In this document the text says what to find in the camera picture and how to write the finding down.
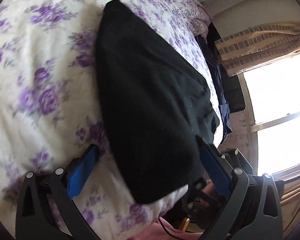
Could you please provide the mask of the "pink sleeved right forearm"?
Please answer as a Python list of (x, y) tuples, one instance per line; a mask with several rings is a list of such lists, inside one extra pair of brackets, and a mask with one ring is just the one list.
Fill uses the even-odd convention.
[(201, 233), (191, 233), (175, 229), (163, 218), (160, 220), (160, 222), (154, 222), (138, 235), (131, 237), (130, 240), (197, 240), (201, 236)]

